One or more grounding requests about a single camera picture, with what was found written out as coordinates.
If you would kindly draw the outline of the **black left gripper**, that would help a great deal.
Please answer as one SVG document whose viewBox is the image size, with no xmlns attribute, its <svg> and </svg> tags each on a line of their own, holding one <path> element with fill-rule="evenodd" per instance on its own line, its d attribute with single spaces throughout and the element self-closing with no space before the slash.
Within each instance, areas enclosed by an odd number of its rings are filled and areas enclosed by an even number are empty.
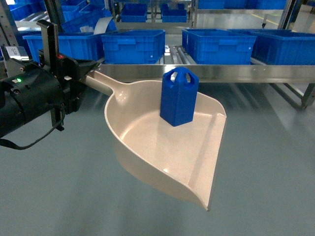
<svg viewBox="0 0 315 236">
<path fill-rule="evenodd" d="M 73 59 L 63 54 L 46 54 L 39 50 L 40 72 L 36 77 L 36 114 L 52 111 L 58 116 L 77 112 L 86 86 L 80 83 L 101 63 L 95 60 Z"/>
</svg>

